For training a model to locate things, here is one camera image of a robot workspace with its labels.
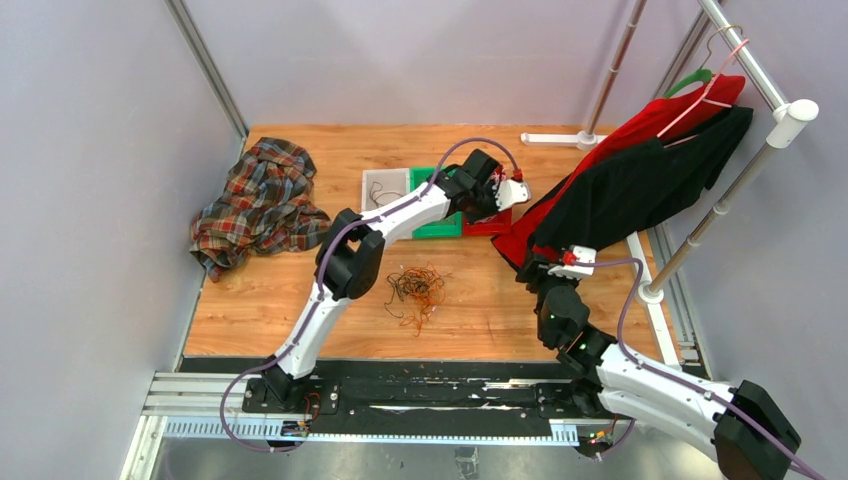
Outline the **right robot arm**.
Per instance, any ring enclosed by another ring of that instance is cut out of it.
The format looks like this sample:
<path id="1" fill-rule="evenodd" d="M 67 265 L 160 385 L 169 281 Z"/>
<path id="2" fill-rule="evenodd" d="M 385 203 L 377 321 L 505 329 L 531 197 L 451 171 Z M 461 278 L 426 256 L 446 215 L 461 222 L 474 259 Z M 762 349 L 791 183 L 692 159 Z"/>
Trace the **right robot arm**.
<path id="1" fill-rule="evenodd" d="M 537 337 L 571 377 L 574 408 L 655 427 L 698 449 L 727 479 L 800 472 L 801 437 L 761 385 L 676 370 L 631 349 L 621 331 L 608 334 L 591 324 L 576 287 L 596 265 L 572 249 L 555 261 L 533 256 L 517 275 L 537 296 Z"/>

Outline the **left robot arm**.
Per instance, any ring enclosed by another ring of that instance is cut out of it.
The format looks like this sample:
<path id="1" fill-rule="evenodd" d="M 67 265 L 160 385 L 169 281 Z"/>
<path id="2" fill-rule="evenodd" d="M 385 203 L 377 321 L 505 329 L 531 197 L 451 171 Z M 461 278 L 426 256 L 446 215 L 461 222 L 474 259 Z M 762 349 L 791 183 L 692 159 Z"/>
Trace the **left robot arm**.
<path id="1" fill-rule="evenodd" d="M 410 193 L 374 210 L 341 211 L 316 257 L 307 304 L 286 341 L 261 370 L 268 400 L 283 413 L 306 400 L 305 378 L 338 318 L 375 284 L 384 251 L 399 238 L 459 211 L 483 218 L 502 210 L 503 166 L 475 149 L 461 165 L 437 168 Z"/>

